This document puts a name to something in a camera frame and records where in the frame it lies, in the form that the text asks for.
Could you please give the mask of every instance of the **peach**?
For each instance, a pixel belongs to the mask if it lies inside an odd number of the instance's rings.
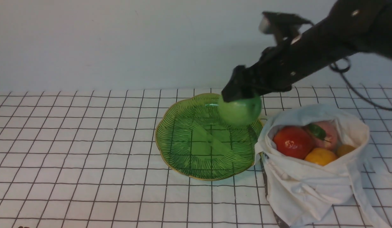
[[[324,140],[321,140],[314,136],[307,127],[304,128],[305,131],[307,131],[313,138],[316,147],[334,151],[338,143],[338,132],[334,125],[332,125],[332,123],[330,123],[329,121],[320,121],[313,124],[321,127],[326,133],[326,137],[324,138]]]

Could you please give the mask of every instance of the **bag handle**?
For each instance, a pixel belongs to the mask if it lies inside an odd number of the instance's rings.
[[[364,164],[367,168],[373,170],[378,176],[383,177],[383,179],[392,187],[392,174],[387,170],[386,165],[381,158],[372,158],[372,161],[366,159]]]
[[[375,228],[391,228],[391,226],[387,224],[371,206],[371,203],[363,190],[361,173],[359,172],[355,160],[349,162],[346,167],[351,180],[352,191],[354,192],[354,196],[358,201],[359,206],[362,208],[363,215]]]

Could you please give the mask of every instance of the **yellow fruit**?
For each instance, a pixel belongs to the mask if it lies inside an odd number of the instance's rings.
[[[304,159],[305,161],[325,166],[326,164],[337,160],[338,157],[332,151],[324,148],[313,149]]]
[[[356,149],[355,147],[350,146],[350,145],[342,145],[337,150],[337,156],[342,157],[342,156],[346,155],[347,153],[352,152],[355,149]]]

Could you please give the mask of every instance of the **green plate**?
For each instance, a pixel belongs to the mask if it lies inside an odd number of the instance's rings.
[[[172,105],[155,132],[162,159],[173,170],[200,180],[222,180],[249,169],[262,130],[231,126],[220,118],[218,94],[205,93]]]

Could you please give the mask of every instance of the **grid tablecloth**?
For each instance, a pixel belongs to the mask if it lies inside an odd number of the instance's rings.
[[[392,85],[360,87],[392,106]],[[0,93],[0,228],[276,228],[258,164],[220,181],[169,169],[154,129],[172,104],[220,89]],[[327,103],[371,129],[367,150],[392,173],[392,112],[347,88],[293,88],[263,112]],[[363,169],[365,191],[392,225],[392,189]],[[369,227],[354,198],[310,228]]]

